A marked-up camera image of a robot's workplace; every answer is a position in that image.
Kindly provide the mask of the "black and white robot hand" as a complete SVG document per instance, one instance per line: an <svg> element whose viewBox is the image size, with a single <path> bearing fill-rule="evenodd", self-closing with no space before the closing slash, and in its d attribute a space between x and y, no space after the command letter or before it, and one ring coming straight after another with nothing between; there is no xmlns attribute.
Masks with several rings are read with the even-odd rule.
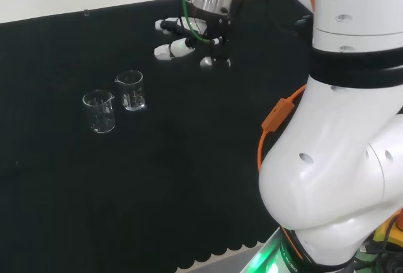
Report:
<svg viewBox="0 0 403 273"><path fill-rule="evenodd" d="M172 61L188 57L197 47L206 48L208 54L200 60L200 67L231 68L234 63L230 51L230 35L234 21L225 16L207 14L202 19L195 16L169 17L155 22L155 29L165 35L175 35L176 40L154 49L159 61Z"/></svg>

